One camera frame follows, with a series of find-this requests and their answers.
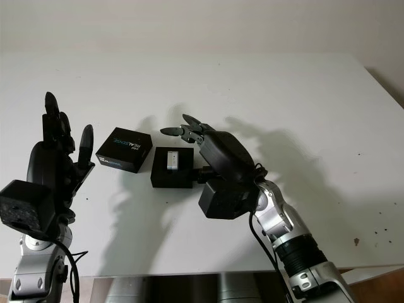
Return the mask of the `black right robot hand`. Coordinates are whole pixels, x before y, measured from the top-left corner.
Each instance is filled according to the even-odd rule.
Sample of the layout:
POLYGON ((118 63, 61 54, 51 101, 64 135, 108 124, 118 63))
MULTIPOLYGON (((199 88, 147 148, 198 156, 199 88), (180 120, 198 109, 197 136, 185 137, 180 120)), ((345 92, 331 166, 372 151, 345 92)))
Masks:
POLYGON ((188 114, 183 114, 182 118, 185 124, 162 128, 160 132, 167 136, 179 136, 189 144, 196 143, 200 155, 224 180, 245 184, 253 181, 254 160, 233 134, 217 131, 188 114))

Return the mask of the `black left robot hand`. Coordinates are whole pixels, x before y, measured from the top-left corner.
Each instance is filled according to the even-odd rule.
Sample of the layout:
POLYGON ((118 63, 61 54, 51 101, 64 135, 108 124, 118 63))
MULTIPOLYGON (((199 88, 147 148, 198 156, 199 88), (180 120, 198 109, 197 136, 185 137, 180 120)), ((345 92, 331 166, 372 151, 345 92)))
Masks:
POLYGON ((93 126, 83 129, 78 161, 71 159, 75 142, 71 136, 68 116, 59 110, 53 93, 45 94, 45 114, 42 115, 43 140, 35 144, 30 154, 27 181, 46 186, 54 193, 55 212, 73 222, 73 198, 95 164, 93 154, 93 126))

